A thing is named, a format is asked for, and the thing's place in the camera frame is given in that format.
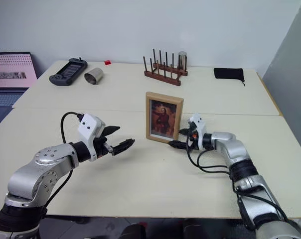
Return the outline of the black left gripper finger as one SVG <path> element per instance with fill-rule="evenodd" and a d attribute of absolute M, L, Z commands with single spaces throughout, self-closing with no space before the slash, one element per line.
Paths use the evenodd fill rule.
<path fill-rule="evenodd" d="M 130 148 L 134 144 L 134 142 L 135 142 L 135 140 L 130 138 L 130 139 L 126 139 L 125 141 L 121 142 L 117 146 L 112 147 L 112 149 L 113 149 L 112 155 L 115 156 L 119 153 L 126 151 L 128 148 Z"/>
<path fill-rule="evenodd" d="M 111 135 L 119 129 L 120 129 L 119 126 L 113 126 L 113 125 L 107 126 L 103 129 L 102 137 L 106 137 L 108 135 Z"/>

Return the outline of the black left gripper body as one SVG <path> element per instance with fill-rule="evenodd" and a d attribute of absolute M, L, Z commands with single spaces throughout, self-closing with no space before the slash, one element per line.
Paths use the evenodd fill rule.
<path fill-rule="evenodd" d="M 94 146 L 97 158 L 100 158 L 109 153 L 112 155 L 114 154 L 114 149 L 111 146 L 109 146 L 106 142 L 107 142 L 107 138 L 104 136 L 94 138 L 93 146 Z"/>

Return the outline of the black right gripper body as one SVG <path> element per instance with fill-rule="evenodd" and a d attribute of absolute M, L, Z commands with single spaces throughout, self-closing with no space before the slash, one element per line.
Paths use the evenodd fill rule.
<path fill-rule="evenodd" d="M 198 150 L 198 131 L 196 127 L 189 126 L 187 133 L 187 147 L 189 150 Z"/>

